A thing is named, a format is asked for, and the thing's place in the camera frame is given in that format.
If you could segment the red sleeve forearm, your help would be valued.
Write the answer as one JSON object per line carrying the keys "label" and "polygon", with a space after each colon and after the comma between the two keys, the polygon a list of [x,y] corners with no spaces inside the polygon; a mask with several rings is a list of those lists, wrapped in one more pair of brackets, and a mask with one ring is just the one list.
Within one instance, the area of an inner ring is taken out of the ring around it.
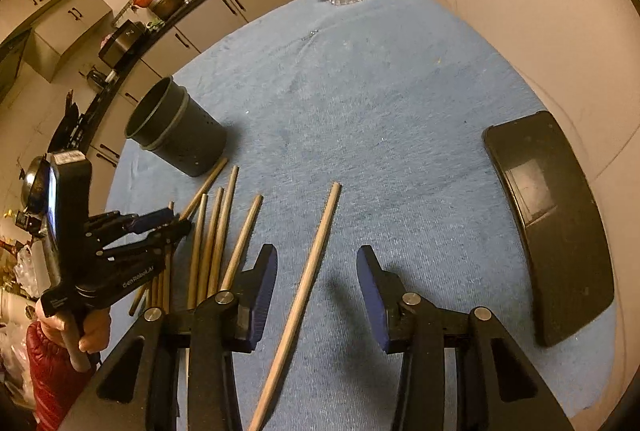
{"label": "red sleeve forearm", "polygon": [[50,340],[39,321],[26,331],[30,379],[34,389],[37,430],[57,430],[70,407],[96,373],[96,363],[81,373],[62,345]]}

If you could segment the person's left hand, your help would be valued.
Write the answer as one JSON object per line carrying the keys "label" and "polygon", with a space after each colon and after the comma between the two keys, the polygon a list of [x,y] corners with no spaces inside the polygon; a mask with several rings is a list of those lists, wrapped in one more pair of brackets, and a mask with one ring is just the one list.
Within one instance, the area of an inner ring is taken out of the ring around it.
{"label": "person's left hand", "polygon": [[[63,333],[66,323],[58,315],[44,315],[41,302],[36,303],[36,315],[44,336],[61,347],[65,347]],[[102,309],[90,312],[84,321],[84,336],[79,339],[78,349],[93,354],[105,350],[111,339],[111,310]]]}

